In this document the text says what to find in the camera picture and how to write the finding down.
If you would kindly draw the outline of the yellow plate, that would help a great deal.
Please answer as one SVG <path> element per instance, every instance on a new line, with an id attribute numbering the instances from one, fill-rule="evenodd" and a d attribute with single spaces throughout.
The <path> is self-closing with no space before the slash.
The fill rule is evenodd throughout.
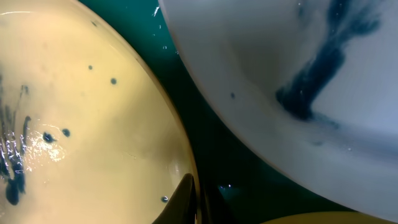
<path id="1" fill-rule="evenodd" d="M 153 223 L 197 170 L 139 54 L 78 1 L 1 2 L 1 222 Z"/>
<path id="2" fill-rule="evenodd" d="M 359 212 L 313 212 L 277 218 L 261 224 L 395 224 Z"/>

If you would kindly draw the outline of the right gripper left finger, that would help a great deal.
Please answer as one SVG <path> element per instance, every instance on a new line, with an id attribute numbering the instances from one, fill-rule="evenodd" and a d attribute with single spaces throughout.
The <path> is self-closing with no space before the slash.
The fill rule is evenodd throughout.
<path id="1" fill-rule="evenodd" d="M 197 196 L 192 174 L 185 174 L 153 224 L 194 224 Z"/>

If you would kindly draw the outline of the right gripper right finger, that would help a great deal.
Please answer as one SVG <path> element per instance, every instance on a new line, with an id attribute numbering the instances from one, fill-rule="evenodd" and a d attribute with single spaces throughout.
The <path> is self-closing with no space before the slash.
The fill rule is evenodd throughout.
<path id="1" fill-rule="evenodd" d="M 201 185 L 201 223 L 238 224 L 215 184 L 205 182 Z"/>

